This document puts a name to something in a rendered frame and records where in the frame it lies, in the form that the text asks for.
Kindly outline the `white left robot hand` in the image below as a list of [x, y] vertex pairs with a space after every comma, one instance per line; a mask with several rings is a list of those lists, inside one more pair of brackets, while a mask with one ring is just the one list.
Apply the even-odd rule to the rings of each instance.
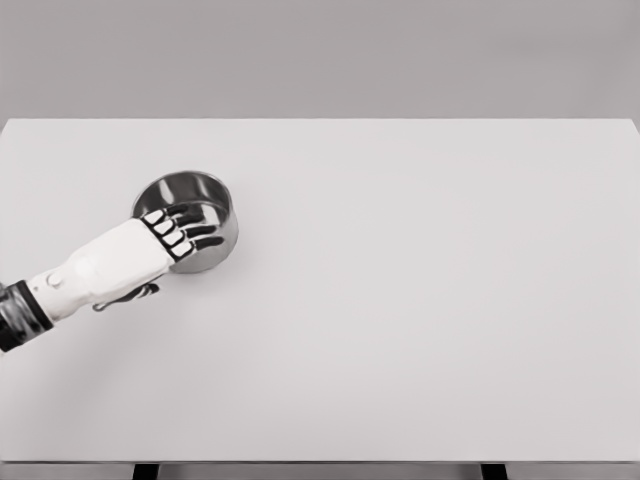
[[204, 250], [222, 246], [219, 226], [187, 204], [133, 217], [75, 251], [68, 260], [74, 299], [98, 308], [130, 296]]

